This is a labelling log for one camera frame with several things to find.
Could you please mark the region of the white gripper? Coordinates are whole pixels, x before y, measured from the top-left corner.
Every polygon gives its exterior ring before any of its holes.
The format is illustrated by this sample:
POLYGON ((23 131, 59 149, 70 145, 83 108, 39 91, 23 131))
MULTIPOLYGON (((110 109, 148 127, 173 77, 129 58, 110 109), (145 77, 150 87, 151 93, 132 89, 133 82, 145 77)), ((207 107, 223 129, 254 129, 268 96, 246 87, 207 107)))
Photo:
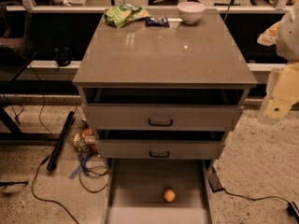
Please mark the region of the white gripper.
MULTIPOLYGON (((278 27, 276 22, 259 35, 257 43, 272 46, 277 43, 278 27)), ((261 104, 259 121, 262 124, 274 125, 279 123, 291 110, 290 105, 299 102, 299 62, 288 62, 281 69, 270 73, 270 98, 265 97, 261 104)))

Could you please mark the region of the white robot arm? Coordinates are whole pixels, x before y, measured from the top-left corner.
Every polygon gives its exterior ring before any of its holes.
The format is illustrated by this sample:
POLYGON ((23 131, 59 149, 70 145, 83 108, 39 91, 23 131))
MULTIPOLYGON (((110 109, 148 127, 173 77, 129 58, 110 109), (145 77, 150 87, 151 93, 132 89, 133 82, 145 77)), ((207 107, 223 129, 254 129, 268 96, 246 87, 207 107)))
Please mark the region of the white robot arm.
POLYGON ((260 122, 273 125, 299 102, 299 3, 265 30, 257 42, 264 46, 275 45, 277 55, 287 61, 283 68, 270 72, 261 105, 260 122))

